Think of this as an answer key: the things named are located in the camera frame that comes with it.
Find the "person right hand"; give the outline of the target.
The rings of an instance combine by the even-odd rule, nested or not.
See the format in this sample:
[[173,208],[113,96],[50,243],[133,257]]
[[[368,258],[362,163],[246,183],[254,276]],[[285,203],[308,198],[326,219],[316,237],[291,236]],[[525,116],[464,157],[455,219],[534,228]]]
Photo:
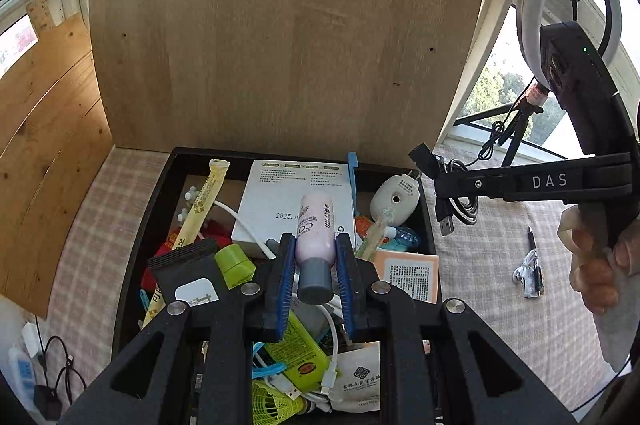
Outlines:
[[603,315],[616,306],[620,300],[614,281],[616,272],[639,273],[639,220],[620,234],[612,252],[614,265],[599,256],[593,232],[582,221],[577,206],[562,211],[558,237],[573,254],[570,286],[582,295],[586,308],[593,315]]

